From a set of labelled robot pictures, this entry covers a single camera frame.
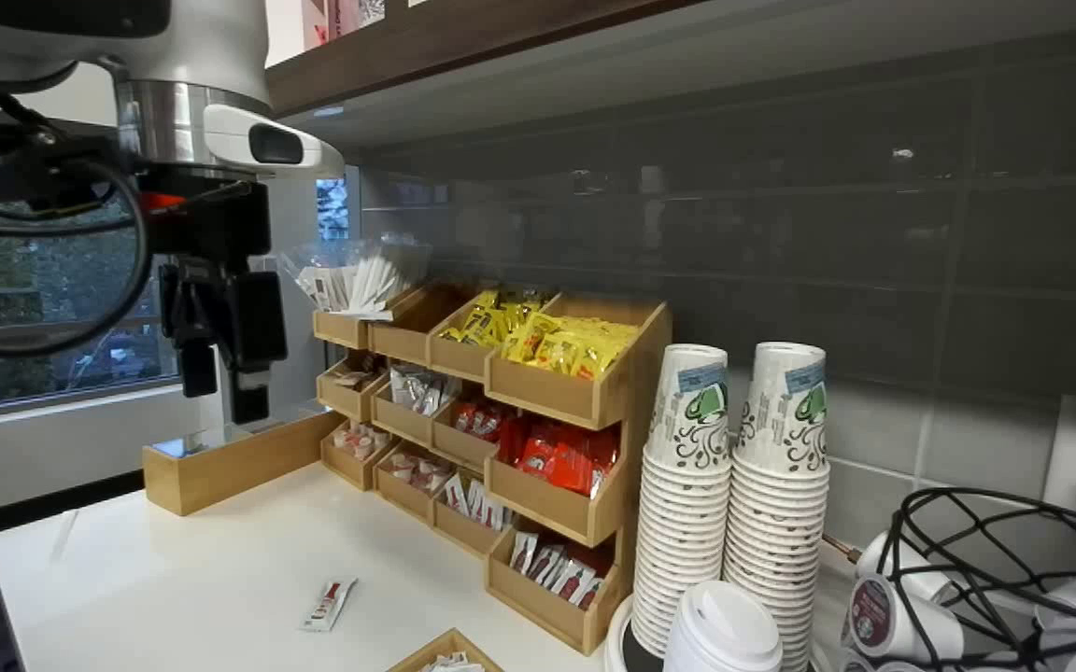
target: wooden shelf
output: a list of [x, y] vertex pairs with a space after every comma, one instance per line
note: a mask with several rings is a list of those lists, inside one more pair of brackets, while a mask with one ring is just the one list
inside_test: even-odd
[[268, 72], [275, 115], [401, 87], [463, 64], [523, 52], [696, 0], [389, 0], [384, 18]]

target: wooden condiment organizer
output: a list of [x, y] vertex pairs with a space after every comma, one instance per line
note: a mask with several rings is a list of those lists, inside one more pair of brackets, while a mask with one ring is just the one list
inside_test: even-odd
[[[556, 490], [533, 475], [523, 475], [501, 460], [493, 460], [493, 444], [466, 438], [451, 424], [451, 409], [426, 417], [409, 408], [389, 404], [384, 384], [366, 399], [366, 413], [378, 429], [389, 429], [466, 475], [482, 475], [485, 490], [503, 501], [512, 512], [527, 514], [533, 527], [556, 530], [579, 544], [605, 544], [614, 541], [614, 570], [600, 578], [600, 591], [591, 608], [576, 608], [556, 595], [533, 586], [531, 578], [507, 568], [512, 530], [493, 534], [485, 586], [493, 597], [556, 633], [559, 642], [591, 654], [605, 629], [609, 614], [615, 612], [622, 597], [630, 591], [630, 524], [638, 501], [638, 450], [650, 429], [659, 362], [664, 344], [673, 339], [673, 321], [663, 301], [594, 301], [556, 296], [546, 301], [549, 312], [566, 316], [600, 316], [635, 323], [635, 344], [615, 358], [609, 373], [598, 379], [576, 379], [549, 371], [518, 367], [501, 358], [497, 351], [463, 347], [441, 339], [441, 332], [470, 311], [475, 291], [463, 286], [414, 286], [401, 301], [401, 323], [361, 323], [360, 347], [401, 358], [422, 371], [439, 371], [463, 379], [482, 379], [491, 399], [507, 408], [556, 417], [583, 429], [609, 429], [622, 424], [622, 460], [609, 478], [598, 484], [594, 495], [579, 495]], [[482, 551], [491, 541], [491, 527], [463, 519], [459, 512], [445, 507], [439, 495], [412, 490], [397, 478], [374, 470], [378, 490], [384, 501], [409, 507], [412, 514], [426, 519], [441, 534], [455, 537], [459, 544]]]

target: paper cup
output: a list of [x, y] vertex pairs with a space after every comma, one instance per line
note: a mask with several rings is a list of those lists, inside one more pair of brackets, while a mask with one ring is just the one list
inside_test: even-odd
[[729, 514], [732, 541], [774, 541], [774, 544], [802, 544], [812, 547], [822, 537], [822, 527], [776, 527], [752, 514]]
[[817, 568], [812, 551], [767, 551], [755, 544], [725, 544], [725, 565], [767, 568], [767, 570], [802, 570]]
[[742, 480], [742, 478], [732, 478], [732, 495], [737, 501], [781, 501], [781, 505], [806, 501], [806, 505], [817, 505], [817, 501], [830, 501], [830, 480], [784, 484], [784, 480]]
[[659, 478], [659, 475], [645, 475], [642, 478], [642, 490], [663, 490], [663, 493], [681, 493], [681, 495], [718, 495], [718, 501], [729, 501], [729, 480], [675, 480], [675, 478]]
[[800, 602], [812, 603], [812, 591], [815, 591], [817, 575], [787, 578], [787, 575], [757, 575], [757, 570], [725, 568], [725, 582], [737, 582], [737, 586], [742, 586], [767, 602], [776, 602], [776, 603], [800, 603]]
[[645, 454], [709, 470], [729, 460], [729, 351], [668, 344], [663, 351]]
[[755, 475], [755, 470], [732, 466], [732, 490], [827, 493], [830, 470], [806, 470], [806, 478], [787, 478], [787, 475]]
[[635, 547], [673, 561], [673, 557], [725, 551], [725, 537], [720, 534], [642, 530]]
[[698, 582], [675, 603], [664, 668], [776, 672], [776, 623], [746, 591], [729, 582]]
[[827, 527], [827, 505], [812, 505], [812, 507], [776, 507], [776, 505], [746, 505], [746, 501], [729, 501], [729, 519], [755, 519], [767, 527], [781, 527], [781, 530], [815, 530]]
[[817, 578], [817, 565], [729, 561], [725, 568], [746, 578], [762, 578], [767, 586], [812, 586]]
[[812, 344], [757, 344], [737, 450], [770, 470], [822, 470], [827, 413], [827, 351]]

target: window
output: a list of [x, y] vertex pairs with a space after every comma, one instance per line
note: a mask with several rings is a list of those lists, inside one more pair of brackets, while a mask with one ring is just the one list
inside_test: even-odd
[[349, 180], [318, 180], [318, 237], [338, 241], [351, 236]]
[[[89, 321], [119, 300], [128, 272], [132, 230], [24, 241], [0, 237], [0, 323]], [[92, 344], [44, 358], [0, 358], [0, 408], [166, 379], [177, 379], [177, 367], [171, 347], [161, 336], [161, 300], [151, 283], [137, 306]]]

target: black cable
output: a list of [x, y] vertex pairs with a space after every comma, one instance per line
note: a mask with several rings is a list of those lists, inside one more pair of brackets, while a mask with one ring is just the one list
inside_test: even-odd
[[[128, 316], [128, 311], [137, 301], [137, 296], [145, 291], [151, 269], [152, 269], [152, 254], [151, 254], [151, 236], [145, 236], [145, 209], [135, 194], [135, 188], [128, 183], [128, 174], [114, 164], [101, 162], [85, 162], [85, 157], [70, 157], [67, 169], [97, 174], [104, 183], [114, 183], [132, 211], [128, 229], [135, 229], [135, 265], [132, 277], [125, 283], [125, 300], [104, 311], [97, 321], [89, 321], [85, 328], [76, 328], [67, 336], [44, 336], [34, 344], [0, 344], [0, 358], [34, 358], [34, 356], [53, 356], [76, 344], [85, 344], [101, 332], [109, 332], [119, 316]], [[76, 222], [76, 229], [0, 229], [0, 236], [11, 237], [53, 237], [53, 236], [92, 236], [92, 230], [119, 230], [125, 222]]]
[[132, 216], [128, 221], [97, 221], [97, 222], [60, 222], [60, 229], [24, 229], [24, 222], [0, 222], [0, 237], [76, 237], [76, 236], [101, 236], [101, 230], [125, 230], [135, 229]]
[[0, 209], [0, 221], [60, 221], [60, 216], [82, 216], [82, 211], [92, 211], [101, 205], [109, 205], [117, 199], [117, 188], [109, 188], [101, 199], [85, 200], [85, 205], [76, 205], [76, 209], [41, 209], [41, 211], [11, 211], [11, 209]]
[[[984, 505], [989, 501], [995, 507], [1009, 505], [1009, 507], [1025, 507], [1025, 512], [984, 514], [964, 495], [984, 501]], [[938, 514], [949, 519], [949, 512], [922, 512], [935, 505], [947, 505], [947, 507], [967, 514], [967, 530], [935, 537], [926, 530], [931, 519], [938, 519]], [[1009, 493], [989, 493], [989, 490], [919, 490], [919, 493], [904, 495], [904, 505], [896, 507], [896, 514], [888, 524], [888, 537], [887, 537], [888, 551], [877, 557], [877, 570], [888, 575], [888, 582], [901, 591], [904, 614], [917, 623], [922, 649], [909, 654], [909, 656], [877, 656], [874, 666], [909, 662], [919, 668], [1040, 668], [1040, 662], [1076, 654], [1076, 638], [1056, 642], [1056, 644], [1040, 642], [1040, 633], [1015, 638], [1001, 623], [1001, 608], [989, 603], [989, 595], [998, 591], [998, 595], [1009, 595], [1030, 608], [1053, 608], [1053, 612], [1076, 621], [1072, 603], [1063, 603], [1045, 595], [1045, 582], [1053, 575], [1076, 575], [1076, 568], [1072, 570], [1066, 570], [1066, 568], [1063, 570], [1036, 570], [1025, 561], [1015, 565], [1015, 551], [1009, 551], [1004, 541], [998, 534], [989, 534], [989, 527], [1015, 524], [1015, 519], [1050, 524], [1056, 530], [1070, 527], [1076, 534], [1076, 512], [1066, 512], [1066, 507], [1053, 507], [1053, 505], [1030, 501], [1030, 495], [1009, 495]], [[960, 547], [954, 547], [955, 541], [977, 541], [977, 544], [989, 541], [988, 547], [995, 547], [998, 561], [1009, 561], [1009, 570], [1019, 570], [1025, 578], [1019, 582], [998, 578], [995, 570], [984, 568], [984, 561], [988, 561], [984, 547], [977, 547], [977, 561], [973, 561]], [[922, 547], [922, 557], [931, 565], [913, 568], [913, 570], [901, 568], [901, 544]], [[922, 570], [947, 570], [954, 578], [955, 597], [943, 597], [943, 603], [947, 608], [960, 603], [960, 612], [954, 612], [954, 614], [967, 629], [995, 638], [998, 644], [1011, 649], [1015, 656], [998, 662], [989, 649], [984, 649], [984, 654], [964, 649], [960, 656], [935, 662], [938, 649], [935, 649], [926, 626], [917, 621], [909, 591], [901, 586], [909, 575], [922, 575]]]

